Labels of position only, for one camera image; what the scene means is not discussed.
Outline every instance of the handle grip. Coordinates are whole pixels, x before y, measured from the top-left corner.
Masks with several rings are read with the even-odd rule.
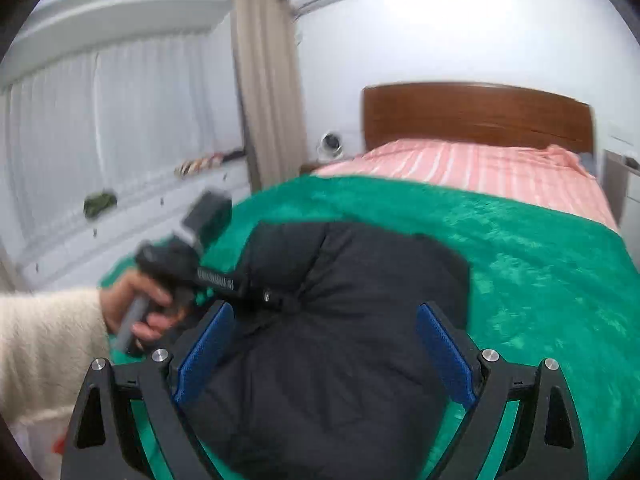
[[[138,296],[127,311],[116,341],[113,343],[113,347],[123,353],[135,352],[135,339],[136,337],[131,332],[131,327],[134,323],[145,319],[146,315],[153,309],[152,301],[146,296]]]

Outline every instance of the silver screw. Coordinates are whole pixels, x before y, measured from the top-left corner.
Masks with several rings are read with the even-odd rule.
[[[96,372],[99,372],[106,366],[106,364],[107,364],[107,361],[105,361],[101,357],[98,357],[97,359],[94,359],[94,362],[91,363],[91,368]]]
[[[496,352],[492,348],[485,348],[484,350],[482,350],[482,357],[485,361],[495,363],[498,359],[500,359],[500,354],[498,354],[498,352]]]
[[[551,357],[545,359],[545,366],[549,368],[549,370],[558,370],[558,368],[560,367],[558,361],[552,359]]]
[[[159,348],[158,350],[154,350],[154,352],[151,354],[151,358],[156,363],[161,363],[162,361],[165,361],[168,357],[169,357],[169,352],[167,352],[164,348]]]

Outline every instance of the human hand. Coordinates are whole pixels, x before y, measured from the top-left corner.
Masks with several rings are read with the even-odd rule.
[[[127,310],[140,294],[148,296],[159,306],[172,306],[171,295],[161,285],[139,270],[129,269],[117,282],[108,288],[102,288],[99,293],[102,316],[109,332],[117,333],[120,330]],[[155,341],[183,317],[183,311],[174,316],[152,312],[146,317],[146,322],[134,323],[131,333],[139,340]]]

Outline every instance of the sheer curtain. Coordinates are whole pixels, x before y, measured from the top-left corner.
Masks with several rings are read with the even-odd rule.
[[[89,193],[137,200],[185,158],[229,145],[216,140],[208,49],[206,32],[128,41],[7,89],[9,184],[28,248],[84,224]]]
[[[101,50],[95,71],[97,147],[104,182],[120,192],[171,174],[216,147],[202,34]]]
[[[101,190],[95,149],[95,54],[81,54],[12,85],[8,95],[8,167],[25,239],[36,241],[82,211]]]
[[[17,290],[27,290],[27,288],[4,250],[4,245],[0,242],[0,293]]]

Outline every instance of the black jacket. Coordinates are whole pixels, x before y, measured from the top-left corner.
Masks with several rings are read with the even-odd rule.
[[[366,224],[260,224],[236,270],[285,301],[234,306],[235,342],[187,409],[200,439],[249,480],[415,480],[446,405],[416,309],[464,328],[466,261]]]

